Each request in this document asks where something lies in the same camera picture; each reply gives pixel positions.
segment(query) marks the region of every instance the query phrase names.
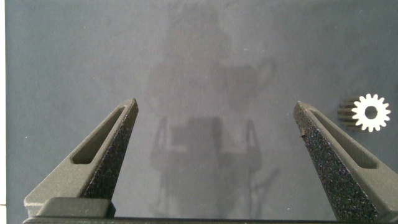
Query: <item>white gear icon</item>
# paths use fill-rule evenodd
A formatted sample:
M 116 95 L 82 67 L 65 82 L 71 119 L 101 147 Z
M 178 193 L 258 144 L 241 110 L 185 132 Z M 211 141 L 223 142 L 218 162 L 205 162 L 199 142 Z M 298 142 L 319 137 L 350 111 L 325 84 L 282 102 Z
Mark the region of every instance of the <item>white gear icon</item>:
M 380 131 L 380 126 L 386 127 L 386 121 L 390 120 L 390 117 L 387 116 L 387 114 L 391 113 L 391 110 L 387 110 L 389 104 L 383 103 L 383 97 L 380 99 L 378 97 L 377 94 L 373 97 L 367 94 L 366 98 L 360 96 L 359 101 L 354 102 L 356 107 L 352 108 L 352 112 L 356 114 L 352 118 L 358 120 L 355 123 L 356 126 L 362 125 L 362 131 L 366 130 L 366 128 L 368 128 L 369 132 L 373 132 L 373 129 Z M 375 107 L 377 111 L 377 115 L 373 119 L 369 119 L 366 116 L 366 109 L 369 107 Z

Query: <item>black textured surface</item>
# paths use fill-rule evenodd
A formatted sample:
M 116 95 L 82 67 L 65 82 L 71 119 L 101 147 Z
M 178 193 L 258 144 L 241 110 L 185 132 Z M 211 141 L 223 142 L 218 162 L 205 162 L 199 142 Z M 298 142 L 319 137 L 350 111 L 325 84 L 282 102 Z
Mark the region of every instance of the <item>black textured surface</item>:
M 375 221 L 379 215 L 376 207 L 304 110 L 297 105 L 294 118 L 336 218 L 347 222 Z
M 137 103 L 134 100 L 128 108 L 127 115 L 116 133 L 112 144 L 108 147 L 101 164 L 95 172 L 83 197 L 112 199 L 114 188 L 118 181 L 127 145 L 129 144 L 132 128 L 138 114 Z

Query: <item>gray surface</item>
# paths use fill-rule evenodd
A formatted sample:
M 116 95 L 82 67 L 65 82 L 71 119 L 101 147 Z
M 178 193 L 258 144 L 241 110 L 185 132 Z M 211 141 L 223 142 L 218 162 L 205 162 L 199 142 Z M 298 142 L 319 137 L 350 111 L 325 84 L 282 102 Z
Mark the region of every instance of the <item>gray surface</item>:
M 292 111 L 383 96 L 387 127 L 350 134 L 397 172 L 397 21 L 396 1 L 8 1 L 8 221 L 131 97 L 116 216 L 333 220 Z

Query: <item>gear icon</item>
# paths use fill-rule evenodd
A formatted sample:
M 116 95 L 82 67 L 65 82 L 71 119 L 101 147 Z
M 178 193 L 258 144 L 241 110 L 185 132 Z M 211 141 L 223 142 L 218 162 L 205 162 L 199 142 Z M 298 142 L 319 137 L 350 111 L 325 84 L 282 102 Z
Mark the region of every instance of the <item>gear icon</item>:
M 387 110 L 388 103 L 383 103 L 384 98 L 380 98 L 377 94 L 367 94 L 366 97 L 360 96 L 353 98 L 346 103 L 342 103 L 339 109 L 339 119 L 342 123 L 349 127 L 360 127 L 365 131 L 366 128 L 371 133 L 373 129 L 380 131 L 380 126 L 386 127 L 386 121 L 390 120 L 388 114 L 391 110 Z

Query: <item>dark gray plastic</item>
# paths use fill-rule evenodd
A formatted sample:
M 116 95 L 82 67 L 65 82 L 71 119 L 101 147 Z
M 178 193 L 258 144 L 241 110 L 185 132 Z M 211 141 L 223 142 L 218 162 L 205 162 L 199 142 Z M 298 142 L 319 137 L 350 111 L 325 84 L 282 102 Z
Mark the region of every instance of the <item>dark gray plastic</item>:
M 111 199 L 137 114 L 135 99 L 117 106 L 25 198 L 29 217 L 53 197 Z
M 339 221 L 396 222 L 398 175 L 316 108 L 294 118 Z

